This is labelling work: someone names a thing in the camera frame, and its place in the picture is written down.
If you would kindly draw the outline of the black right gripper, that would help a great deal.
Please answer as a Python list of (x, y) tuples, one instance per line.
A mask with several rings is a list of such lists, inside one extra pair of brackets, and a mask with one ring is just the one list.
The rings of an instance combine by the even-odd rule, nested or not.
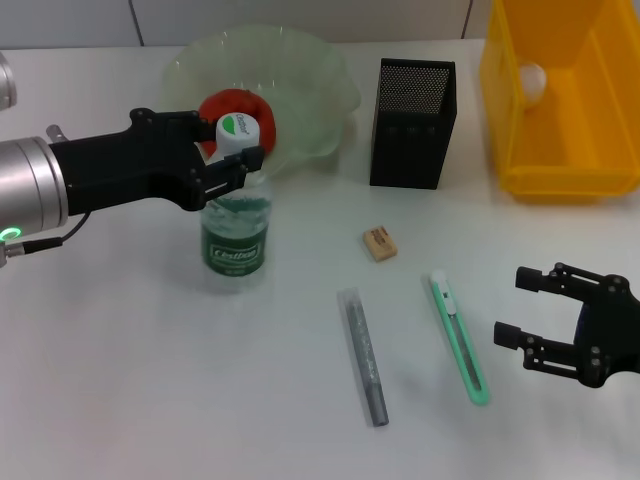
[(494, 343), (521, 349), (525, 369), (574, 379), (590, 388), (602, 387), (617, 373), (640, 374), (640, 300), (631, 293), (626, 278), (558, 262), (547, 274), (519, 267), (515, 286), (583, 302), (574, 345), (510, 324), (494, 324)]

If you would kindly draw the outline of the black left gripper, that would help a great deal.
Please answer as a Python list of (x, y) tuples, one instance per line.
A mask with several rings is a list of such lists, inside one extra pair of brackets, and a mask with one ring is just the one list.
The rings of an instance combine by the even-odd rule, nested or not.
[(216, 127), (197, 111), (130, 112), (124, 131), (53, 143), (71, 216), (148, 198), (197, 211), (244, 187), (264, 161), (261, 146), (204, 164), (198, 143), (216, 140)]

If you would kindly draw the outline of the red-orange fruit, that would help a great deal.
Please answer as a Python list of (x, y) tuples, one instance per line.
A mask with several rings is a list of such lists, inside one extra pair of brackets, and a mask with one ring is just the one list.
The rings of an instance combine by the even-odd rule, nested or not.
[(269, 104), (260, 96), (242, 89), (226, 89), (206, 98), (199, 114), (216, 123), (226, 114), (242, 113), (257, 121), (260, 128), (260, 145), (270, 154), (276, 144), (276, 124)]

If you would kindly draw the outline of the clear green-label water bottle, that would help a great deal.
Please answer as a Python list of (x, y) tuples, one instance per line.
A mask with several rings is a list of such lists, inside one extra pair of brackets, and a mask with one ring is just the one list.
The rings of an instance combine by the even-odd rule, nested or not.
[[(245, 113), (223, 115), (216, 124), (216, 149), (207, 164), (260, 143), (257, 120)], [(221, 288), (240, 290), (260, 278), (272, 207), (263, 171), (246, 175), (244, 187), (210, 201), (200, 212), (201, 255)]]

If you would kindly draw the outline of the green utility knife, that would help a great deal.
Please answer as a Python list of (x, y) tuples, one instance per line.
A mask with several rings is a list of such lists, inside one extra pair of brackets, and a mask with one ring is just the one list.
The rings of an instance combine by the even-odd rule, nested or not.
[(435, 270), (429, 275), (429, 283), (467, 395), (477, 406), (488, 405), (490, 391), (448, 278), (443, 271)]

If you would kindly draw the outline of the tan eraser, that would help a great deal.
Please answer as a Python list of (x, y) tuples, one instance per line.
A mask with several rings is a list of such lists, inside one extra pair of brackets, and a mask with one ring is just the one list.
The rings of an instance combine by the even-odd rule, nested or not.
[(398, 254), (398, 248), (384, 226), (365, 231), (363, 242), (376, 262), (385, 261)]

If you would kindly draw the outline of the grey pen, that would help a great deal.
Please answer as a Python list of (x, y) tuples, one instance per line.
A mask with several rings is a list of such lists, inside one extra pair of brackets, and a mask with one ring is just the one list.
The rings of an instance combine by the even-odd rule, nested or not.
[(356, 288), (340, 291), (338, 301), (346, 316), (361, 383), (374, 427), (389, 424), (381, 378), (375, 358), (366, 315)]

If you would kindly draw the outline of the white paper ball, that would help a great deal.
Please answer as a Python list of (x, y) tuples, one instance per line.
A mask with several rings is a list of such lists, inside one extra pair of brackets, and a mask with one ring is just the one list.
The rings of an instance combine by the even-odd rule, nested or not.
[(540, 103), (547, 87), (545, 70), (536, 63), (522, 62), (518, 66), (525, 106), (531, 108)]

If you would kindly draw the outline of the green glass fruit plate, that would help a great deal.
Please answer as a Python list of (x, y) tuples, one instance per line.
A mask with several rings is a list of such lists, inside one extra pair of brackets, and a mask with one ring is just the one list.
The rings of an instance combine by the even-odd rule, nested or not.
[(157, 107), (195, 110), (229, 88), (260, 96), (273, 112), (276, 143), (263, 166), (271, 177), (332, 154), (361, 103), (333, 45), (291, 28), (245, 25), (197, 40), (171, 60)]

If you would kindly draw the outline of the black mesh pen holder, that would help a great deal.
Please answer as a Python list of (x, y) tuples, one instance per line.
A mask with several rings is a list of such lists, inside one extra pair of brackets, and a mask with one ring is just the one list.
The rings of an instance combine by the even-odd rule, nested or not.
[(454, 62), (383, 58), (369, 184), (435, 190), (456, 116)]

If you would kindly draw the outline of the yellow plastic bin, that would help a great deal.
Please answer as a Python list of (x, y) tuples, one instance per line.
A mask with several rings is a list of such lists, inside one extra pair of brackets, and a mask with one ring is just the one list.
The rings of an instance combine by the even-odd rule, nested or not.
[[(522, 62), (547, 75), (531, 108)], [(632, 0), (492, 0), (479, 78), (503, 190), (573, 203), (640, 187), (640, 18)]]

